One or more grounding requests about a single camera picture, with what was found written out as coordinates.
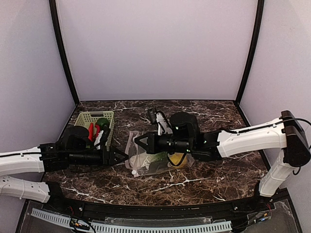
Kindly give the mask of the clear zip top bag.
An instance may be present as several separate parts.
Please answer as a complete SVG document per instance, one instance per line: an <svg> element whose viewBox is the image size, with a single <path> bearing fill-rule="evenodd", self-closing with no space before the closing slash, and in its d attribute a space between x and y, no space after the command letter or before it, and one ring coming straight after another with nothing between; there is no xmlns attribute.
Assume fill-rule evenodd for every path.
<svg viewBox="0 0 311 233"><path fill-rule="evenodd" d="M125 148L125 153L129 155L129 159L125 161L125 166L131 170L134 177L151 176L193 166L195 160L190 154L185 157L181 153L172 155L166 152L147 154L145 149L134 142L134 139L139 136L138 131L130 131Z"/></svg>

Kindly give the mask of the yellow lemon toy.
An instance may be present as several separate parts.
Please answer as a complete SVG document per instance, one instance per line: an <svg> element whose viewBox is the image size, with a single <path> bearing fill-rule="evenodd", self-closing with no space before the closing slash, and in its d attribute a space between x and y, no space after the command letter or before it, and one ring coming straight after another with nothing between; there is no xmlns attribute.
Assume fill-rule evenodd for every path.
<svg viewBox="0 0 311 233"><path fill-rule="evenodd" d="M187 155L185 153L168 154L168 162L175 168L181 168L187 164Z"/></svg>

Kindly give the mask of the green leafy vegetable toy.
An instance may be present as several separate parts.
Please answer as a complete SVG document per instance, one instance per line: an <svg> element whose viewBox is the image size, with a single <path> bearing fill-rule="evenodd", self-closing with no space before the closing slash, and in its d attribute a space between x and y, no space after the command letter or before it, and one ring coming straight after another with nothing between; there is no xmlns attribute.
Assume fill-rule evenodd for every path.
<svg viewBox="0 0 311 233"><path fill-rule="evenodd" d="M167 153L148 154L143 163L143 168L147 174L157 174L167 170L169 168Z"/></svg>

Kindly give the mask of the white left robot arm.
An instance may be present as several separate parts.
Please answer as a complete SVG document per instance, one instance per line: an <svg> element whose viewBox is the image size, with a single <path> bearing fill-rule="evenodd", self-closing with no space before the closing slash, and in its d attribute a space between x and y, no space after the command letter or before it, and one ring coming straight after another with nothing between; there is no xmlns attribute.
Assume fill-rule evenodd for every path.
<svg viewBox="0 0 311 233"><path fill-rule="evenodd" d="M4 152L0 155L0 194L19 199L48 203L62 197L55 182L32 182L15 178L21 173L42 173L67 169L70 165L114 166L129 156L108 145L110 128L99 133L99 140L91 142L89 130L83 126L69 127L55 143L41 144L27 150Z"/></svg>

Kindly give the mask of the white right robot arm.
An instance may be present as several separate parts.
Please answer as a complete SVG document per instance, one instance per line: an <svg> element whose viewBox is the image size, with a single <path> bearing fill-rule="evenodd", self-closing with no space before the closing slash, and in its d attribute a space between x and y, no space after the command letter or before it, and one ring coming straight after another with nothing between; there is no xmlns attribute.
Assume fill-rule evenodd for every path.
<svg viewBox="0 0 311 233"><path fill-rule="evenodd" d="M258 184L257 193L261 197L272 197L295 168L311 159L311 147L300 125L302 119L295 118L288 110L283 111L281 117L260 125L207 133L200 131L195 115L178 112L166 119L161 114L149 110L151 123L158 125L159 130L135 139L148 154L191 154L196 160L210 162L249 151L281 149Z"/></svg>

